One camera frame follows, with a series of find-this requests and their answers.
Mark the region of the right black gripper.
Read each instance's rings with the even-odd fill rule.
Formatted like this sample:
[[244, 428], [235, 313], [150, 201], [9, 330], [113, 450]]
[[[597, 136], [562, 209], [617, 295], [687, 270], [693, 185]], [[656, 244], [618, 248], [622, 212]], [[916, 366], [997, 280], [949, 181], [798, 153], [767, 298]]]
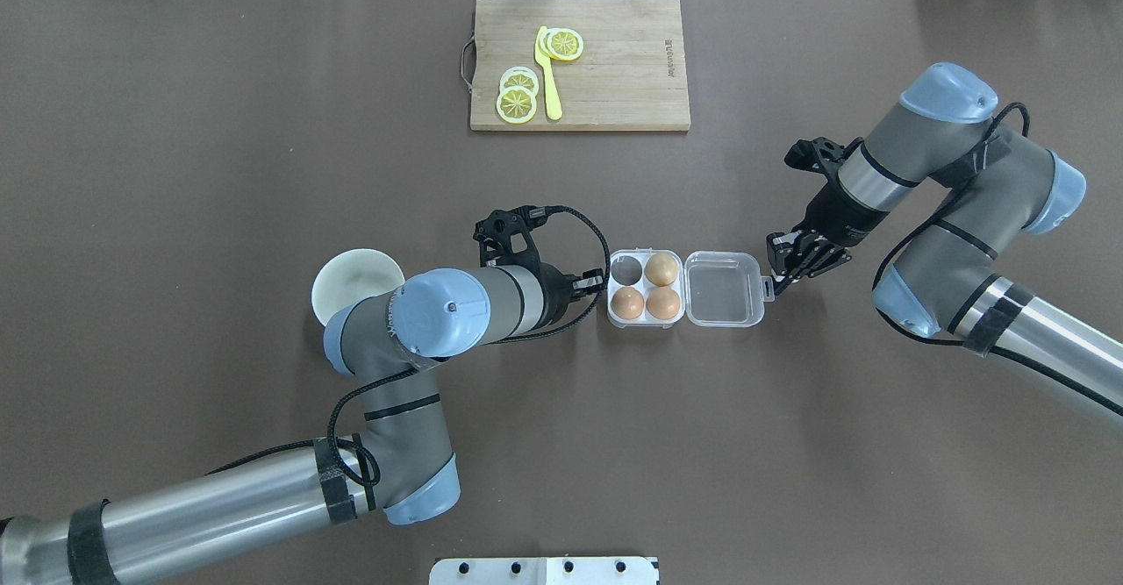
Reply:
[[818, 277], [851, 259], [853, 229], [834, 218], [804, 218], [789, 231], [766, 236], [773, 294], [780, 296], [802, 278]]

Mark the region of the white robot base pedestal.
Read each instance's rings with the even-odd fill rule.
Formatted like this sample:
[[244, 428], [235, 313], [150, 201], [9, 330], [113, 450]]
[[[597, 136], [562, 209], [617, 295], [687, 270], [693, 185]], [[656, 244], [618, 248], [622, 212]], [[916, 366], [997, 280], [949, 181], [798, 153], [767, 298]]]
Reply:
[[549, 556], [445, 558], [433, 563], [429, 584], [659, 584], [657, 558], [643, 556]]

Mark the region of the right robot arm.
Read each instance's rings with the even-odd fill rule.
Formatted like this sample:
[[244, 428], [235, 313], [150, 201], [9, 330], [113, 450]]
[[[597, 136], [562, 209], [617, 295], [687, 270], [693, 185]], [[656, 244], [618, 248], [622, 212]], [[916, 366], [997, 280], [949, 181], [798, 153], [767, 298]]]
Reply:
[[879, 317], [920, 344], [1011, 362], [1119, 431], [1119, 340], [995, 267], [1019, 234], [1054, 230], [1087, 190], [1079, 170], [1028, 138], [1029, 125], [1026, 106], [999, 106], [969, 68], [938, 62], [867, 136], [795, 141], [785, 164], [825, 182], [794, 228], [767, 237], [772, 289], [842, 266], [922, 182], [937, 182], [947, 196], [876, 269]]

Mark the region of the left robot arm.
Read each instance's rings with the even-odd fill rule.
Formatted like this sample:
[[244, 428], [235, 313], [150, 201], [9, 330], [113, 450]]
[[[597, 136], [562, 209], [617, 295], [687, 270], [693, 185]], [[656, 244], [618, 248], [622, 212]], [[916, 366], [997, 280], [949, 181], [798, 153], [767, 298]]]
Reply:
[[148, 584], [369, 512], [395, 525], [441, 517], [462, 488], [438, 366], [541, 336], [559, 310], [604, 287], [603, 269], [438, 268], [353, 302], [325, 326], [326, 358], [356, 382], [325, 436], [53, 522], [8, 518], [3, 582]]

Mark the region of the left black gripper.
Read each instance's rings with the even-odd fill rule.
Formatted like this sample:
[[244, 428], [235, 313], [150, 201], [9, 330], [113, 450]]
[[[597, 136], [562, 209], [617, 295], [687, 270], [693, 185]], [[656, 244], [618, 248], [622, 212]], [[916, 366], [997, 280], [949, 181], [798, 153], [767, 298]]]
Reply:
[[539, 285], [544, 293], [541, 323], [557, 323], [573, 302], [605, 290], [604, 269], [587, 269], [577, 275], [564, 274], [551, 265], [541, 265]]

